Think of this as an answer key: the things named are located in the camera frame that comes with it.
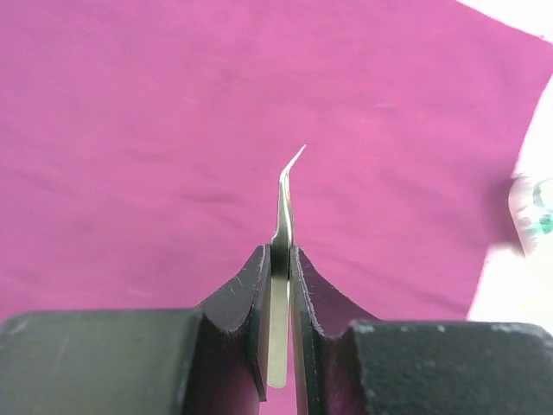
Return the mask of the silver tweezers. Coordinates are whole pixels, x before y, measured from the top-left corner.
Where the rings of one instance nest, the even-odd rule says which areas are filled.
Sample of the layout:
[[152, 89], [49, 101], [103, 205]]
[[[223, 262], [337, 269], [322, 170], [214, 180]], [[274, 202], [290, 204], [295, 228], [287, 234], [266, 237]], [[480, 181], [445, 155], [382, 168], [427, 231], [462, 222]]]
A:
[[267, 384], [283, 388], [288, 372], [289, 263], [294, 243], [294, 216], [289, 175], [307, 147], [304, 144], [280, 173], [276, 231], [270, 240], [270, 325]]

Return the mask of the purple cloth mat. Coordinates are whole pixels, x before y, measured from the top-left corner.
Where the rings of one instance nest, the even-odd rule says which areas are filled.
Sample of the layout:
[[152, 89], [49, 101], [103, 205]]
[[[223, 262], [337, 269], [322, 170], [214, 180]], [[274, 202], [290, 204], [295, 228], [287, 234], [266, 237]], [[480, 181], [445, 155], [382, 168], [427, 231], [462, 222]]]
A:
[[4, 1], [1, 325], [191, 309], [277, 228], [383, 321], [469, 322], [552, 47], [457, 1]]

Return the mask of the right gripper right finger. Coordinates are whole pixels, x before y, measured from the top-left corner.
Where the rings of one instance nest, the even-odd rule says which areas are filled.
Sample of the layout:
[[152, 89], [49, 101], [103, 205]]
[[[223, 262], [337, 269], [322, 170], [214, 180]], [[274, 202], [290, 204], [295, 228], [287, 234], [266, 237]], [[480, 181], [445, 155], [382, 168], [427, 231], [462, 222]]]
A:
[[383, 321], [290, 254], [301, 414], [549, 414], [552, 337], [513, 322]]

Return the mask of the green white packet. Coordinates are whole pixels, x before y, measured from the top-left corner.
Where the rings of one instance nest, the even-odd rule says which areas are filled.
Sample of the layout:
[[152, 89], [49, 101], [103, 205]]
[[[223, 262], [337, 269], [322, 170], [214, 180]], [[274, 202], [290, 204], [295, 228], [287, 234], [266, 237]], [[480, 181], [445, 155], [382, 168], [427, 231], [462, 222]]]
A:
[[508, 207], [526, 257], [552, 250], [552, 177], [518, 175]]

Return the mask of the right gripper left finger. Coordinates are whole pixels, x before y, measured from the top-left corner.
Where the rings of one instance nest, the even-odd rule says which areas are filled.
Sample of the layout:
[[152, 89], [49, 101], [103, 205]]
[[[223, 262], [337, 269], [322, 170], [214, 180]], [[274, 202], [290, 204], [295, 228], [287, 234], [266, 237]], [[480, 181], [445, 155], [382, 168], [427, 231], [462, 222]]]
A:
[[191, 309], [29, 312], [1, 325], [4, 414], [256, 414], [270, 250]]

